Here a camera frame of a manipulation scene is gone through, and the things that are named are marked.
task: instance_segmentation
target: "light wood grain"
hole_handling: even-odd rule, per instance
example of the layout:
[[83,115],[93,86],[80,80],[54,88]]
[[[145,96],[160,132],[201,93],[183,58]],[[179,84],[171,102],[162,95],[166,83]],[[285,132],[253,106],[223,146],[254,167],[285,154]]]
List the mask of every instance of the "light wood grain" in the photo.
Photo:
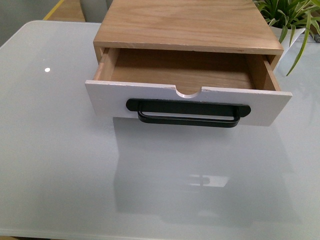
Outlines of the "light wood grain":
[[94,46],[94,52],[96,56],[96,60],[98,63],[100,63],[102,55],[104,54],[105,48],[104,47],[99,47],[99,46]]
[[281,55],[252,0],[114,0],[94,45]]
[[0,236],[0,240],[16,240],[16,239],[10,236]]
[[256,89],[280,91],[278,82],[265,55],[246,54],[245,58]]
[[112,72],[115,58],[111,61],[107,52],[95,80],[175,85],[185,95],[201,87],[255,89],[245,54],[121,49]]
[[50,21],[85,22],[79,0],[64,0],[48,18]]
[[93,80],[103,79],[111,81],[111,76],[114,72],[115,65],[119,55],[119,48],[106,48],[101,58],[101,63],[94,75]]
[[281,58],[281,55],[266,55],[266,57],[272,70],[274,70]]

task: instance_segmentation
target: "potted plant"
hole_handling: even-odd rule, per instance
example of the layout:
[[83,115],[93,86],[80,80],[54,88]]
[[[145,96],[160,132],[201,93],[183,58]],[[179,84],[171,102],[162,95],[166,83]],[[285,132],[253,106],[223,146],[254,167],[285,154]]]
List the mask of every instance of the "potted plant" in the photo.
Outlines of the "potted plant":
[[301,49],[287,73],[288,76],[304,52],[309,34],[312,36],[315,34],[310,27],[314,26],[317,33],[320,34],[317,22],[320,21],[320,17],[312,16],[314,11],[320,9],[320,0],[254,0],[254,3],[269,26],[281,29],[280,43],[287,36],[287,38],[289,37],[288,45],[291,46],[293,40],[295,41],[294,36],[298,29],[305,29]]

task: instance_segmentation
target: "black metal handle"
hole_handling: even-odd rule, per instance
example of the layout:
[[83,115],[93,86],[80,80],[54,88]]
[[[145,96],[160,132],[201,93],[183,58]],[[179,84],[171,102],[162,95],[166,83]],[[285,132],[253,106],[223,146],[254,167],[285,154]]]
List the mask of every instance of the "black metal handle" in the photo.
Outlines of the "black metal handle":
[[[247,116],[251,112],[251,108],[248,105],[162,99],[132,98],[126,102],[126,107],[130,111],[137,112],[140,121],[148,124],[191,125],[218,128],[233,128],[238,124],[240,118]],[[233,117],[233,119],[156,116],[147,115],[143,112],[224,116]]]

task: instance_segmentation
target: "glossy tabletop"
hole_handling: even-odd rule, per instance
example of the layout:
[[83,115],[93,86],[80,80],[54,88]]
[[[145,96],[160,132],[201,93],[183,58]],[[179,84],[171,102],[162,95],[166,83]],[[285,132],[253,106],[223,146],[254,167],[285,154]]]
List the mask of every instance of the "glossy tabletop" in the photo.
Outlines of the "glossy tabletop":
[[320,44],[281,60],[270,127],[153,125],[95,115],[99,26],[34,21],[0,48],[0,235],[320,238]]

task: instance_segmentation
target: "drawer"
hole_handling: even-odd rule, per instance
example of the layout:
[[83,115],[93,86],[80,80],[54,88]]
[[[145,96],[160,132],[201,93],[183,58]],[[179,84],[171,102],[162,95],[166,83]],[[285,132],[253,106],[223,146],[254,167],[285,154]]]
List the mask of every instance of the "drawer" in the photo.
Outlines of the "drawer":
[[[237,123],[256,126],[269,126],[292,97],[280,90],[262,54],[106,48],[85,86],[98,116],[142,119],[138,111],[145,111],[189,119],[211,110],[214,116],[236,110],[241,115]],[[128,100],[142,103],[130,109]],[[148,105],[144,100],[156,100],[154,108],[143,108]]]

